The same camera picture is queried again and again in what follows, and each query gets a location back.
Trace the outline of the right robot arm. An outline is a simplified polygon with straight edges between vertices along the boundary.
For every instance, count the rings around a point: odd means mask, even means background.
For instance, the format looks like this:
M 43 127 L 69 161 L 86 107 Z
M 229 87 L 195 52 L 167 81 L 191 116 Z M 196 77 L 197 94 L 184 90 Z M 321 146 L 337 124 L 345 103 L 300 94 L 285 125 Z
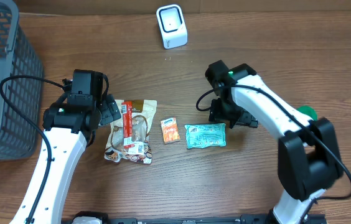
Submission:
M 324 215 L 309 210 L 344 172 L 332 123 L 288 105 L 245 63 L 228 68 L 219 60 L 208 66 L 205 77 L 218 96 L 210 121 L 251 128 L 262 124 L 278 142 L 281 199 L 267 215 L 242 215 L 241 222 L 325 223 Z

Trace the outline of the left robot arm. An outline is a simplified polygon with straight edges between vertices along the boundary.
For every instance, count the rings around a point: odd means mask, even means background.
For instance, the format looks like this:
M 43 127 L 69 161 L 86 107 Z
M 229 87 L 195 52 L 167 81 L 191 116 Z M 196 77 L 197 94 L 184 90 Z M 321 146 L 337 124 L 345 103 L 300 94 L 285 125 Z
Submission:
M 108 94 L 108 77 L 75 70 L 59 88 L 63 94 L 43 115 L 38 161 L 13 223 L 60 223 L 72 176 L 81 155 L 95 140 L 96 130 L 120 119 Z

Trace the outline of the teal wipes packet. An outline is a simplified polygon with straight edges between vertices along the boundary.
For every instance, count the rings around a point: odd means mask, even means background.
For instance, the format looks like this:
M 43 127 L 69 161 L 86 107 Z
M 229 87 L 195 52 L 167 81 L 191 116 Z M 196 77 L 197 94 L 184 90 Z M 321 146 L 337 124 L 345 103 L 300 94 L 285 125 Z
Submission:
M 225 147 L 225 123 L 186 124 L 186 143 L 188 149 L 204 149 L 206 147 Z

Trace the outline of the orange small packet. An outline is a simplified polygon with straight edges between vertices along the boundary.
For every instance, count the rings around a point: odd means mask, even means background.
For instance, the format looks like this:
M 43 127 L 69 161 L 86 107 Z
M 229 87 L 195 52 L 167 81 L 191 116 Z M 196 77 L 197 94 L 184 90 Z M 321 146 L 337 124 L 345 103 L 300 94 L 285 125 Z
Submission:
M 162 136 L 165 144 L 180 141 L 179 130 L 175 117 L 161 121 Z

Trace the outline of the red stick packet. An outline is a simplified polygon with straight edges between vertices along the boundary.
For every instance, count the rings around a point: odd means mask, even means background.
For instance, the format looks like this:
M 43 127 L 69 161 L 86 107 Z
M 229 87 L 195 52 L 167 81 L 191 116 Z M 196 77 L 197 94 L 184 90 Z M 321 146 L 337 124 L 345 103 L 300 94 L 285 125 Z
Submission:
M 121 104 L 121 112 L 123 116 L 123 146 L 125 149 L 129 149 L 134 146 L 132 140 L 132 102 L 124 101 Z

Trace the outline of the brown snack pouch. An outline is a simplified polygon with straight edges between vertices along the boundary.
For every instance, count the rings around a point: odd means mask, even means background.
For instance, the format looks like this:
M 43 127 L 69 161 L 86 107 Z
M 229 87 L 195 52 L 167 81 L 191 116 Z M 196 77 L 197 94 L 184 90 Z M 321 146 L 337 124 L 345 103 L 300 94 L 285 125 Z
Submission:
M 110 134 L 106 143 L 104 158 L 119 163 L 122 159 L 141 164 L 151 164 L 152 151 L 149 145 L 149 135 L 154 115 L 156 100 L 131 100 L 131 140 L 136 144 L 131 149 L 123 146 L 123 119 L 110 124 Z

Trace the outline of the green lid jar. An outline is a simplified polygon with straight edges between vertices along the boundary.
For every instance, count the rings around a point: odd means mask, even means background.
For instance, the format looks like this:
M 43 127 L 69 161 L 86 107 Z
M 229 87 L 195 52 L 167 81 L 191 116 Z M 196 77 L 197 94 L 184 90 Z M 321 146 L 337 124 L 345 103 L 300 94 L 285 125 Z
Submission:
M 310 106 L 300 106 L 297 110 L 298 112 L 304 114 L 310 120 L 316 121 L 318 119 L 316 111 Z

